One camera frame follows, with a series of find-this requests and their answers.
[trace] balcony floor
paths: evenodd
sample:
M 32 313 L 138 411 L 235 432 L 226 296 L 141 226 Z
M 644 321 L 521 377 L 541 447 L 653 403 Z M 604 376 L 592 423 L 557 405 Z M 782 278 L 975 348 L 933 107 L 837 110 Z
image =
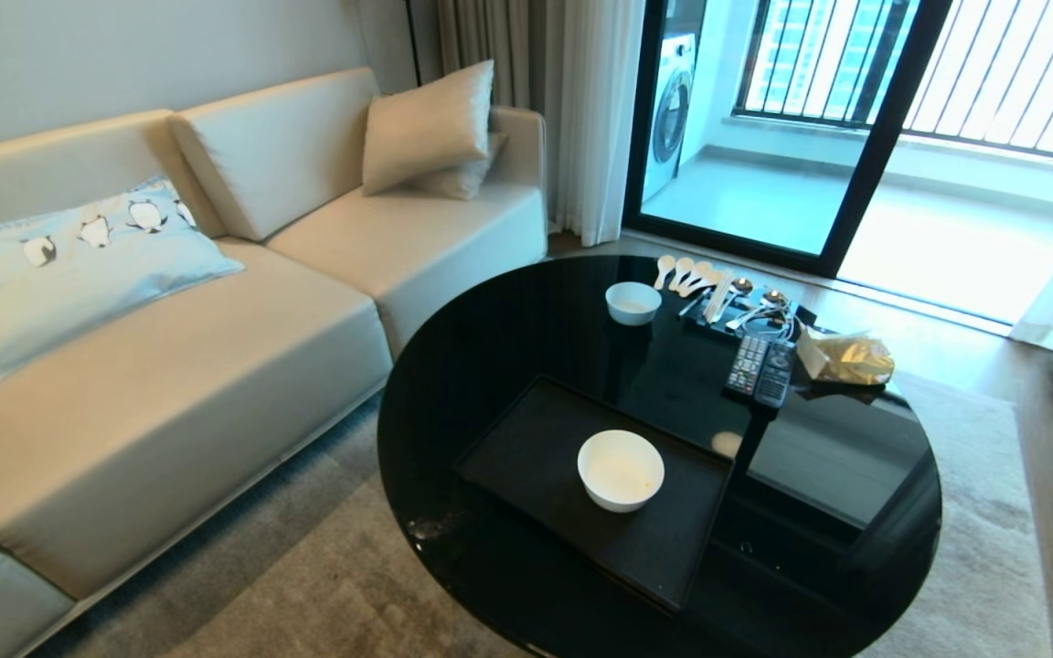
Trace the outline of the balcony floor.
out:
M 701 158 L 643 212 L 819 253 L 845 178 Z M 839 278 L 1013 323 L 1053 274 L 1053 217 L 882 183 Z

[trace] rug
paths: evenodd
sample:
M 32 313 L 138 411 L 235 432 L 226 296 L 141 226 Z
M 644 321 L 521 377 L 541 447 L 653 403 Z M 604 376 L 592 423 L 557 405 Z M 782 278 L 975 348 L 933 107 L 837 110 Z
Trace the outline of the rug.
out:
M 1053 655 L 1012 407 L 902 378 L 945 527 L 925 586 L 867 658 Z M 37 655 L 523 655 L 410 550 L 376 460 L 379 396 L 56 634 Z

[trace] beige pillow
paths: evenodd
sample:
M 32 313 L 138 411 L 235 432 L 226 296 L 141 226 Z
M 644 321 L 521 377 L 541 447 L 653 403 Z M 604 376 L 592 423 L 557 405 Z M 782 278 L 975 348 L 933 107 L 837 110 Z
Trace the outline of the beige pillow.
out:
M 375 99 L 363 135 L 363 193 L 375 195 L 431 171 L 486 155 L 489 59 L 411 92 Z
M 502 145 L 506 142 L 506 134 L 492 133 L 489 135 L 489 142 L 490 155 L 480 161 L 431 171 L 430 174 L 422 174 L 410 179 L 409 184 L 417 187 L 418 191 L 433 192 L 434 195 L 443 195 L 463 201 L 473 199 L 477 196 L 481 182 L 485 180 L 485 175 L 490 173 L 490 166 L 494 165 L 494 160 L 502 151 Z

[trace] bowl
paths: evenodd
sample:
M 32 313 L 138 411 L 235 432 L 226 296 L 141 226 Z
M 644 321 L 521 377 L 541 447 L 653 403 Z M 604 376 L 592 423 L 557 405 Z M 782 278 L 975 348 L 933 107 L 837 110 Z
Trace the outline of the bowl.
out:
M 635 512 L 664 483 L 664 460 L 639 434 L 607 430 L 593 434 L 576 458 L 591 499 L 609 512 Z
M 661 306 L 661 295 L 652 286 L 625 280 L 617 283 L 603 293 L 607 300 L 607 313 L 612 320 L 628 326 L 649 324 L 656 317 L 656 310 Z

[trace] wooden floor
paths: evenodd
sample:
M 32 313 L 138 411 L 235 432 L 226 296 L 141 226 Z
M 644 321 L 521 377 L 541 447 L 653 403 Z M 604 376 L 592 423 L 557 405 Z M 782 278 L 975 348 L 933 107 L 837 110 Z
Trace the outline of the wooden floor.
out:
M 678 258 L 689 255 L 699 260 L 726 262 L 755 283 L 780 288 L 791 299 L 818 314 L 824 326 L 840 332 L 874 330 L 903 371 L 1015 403 L 1053 615 L 1053 363 L 1048 351 L 837 292 L 824 286 L 822 280 L 772 266 L 755 267 L 749 261 L 694 246 L 681 245 L 681 250 L 677 250 L 638 237 L 625 237 L 585 250 L 570 234 L 551 237 L 553 258 L 591 254 L 657 257 L 665 253 Z M 994 610 L 994 615 L 1000 613 L 1000 609 Z

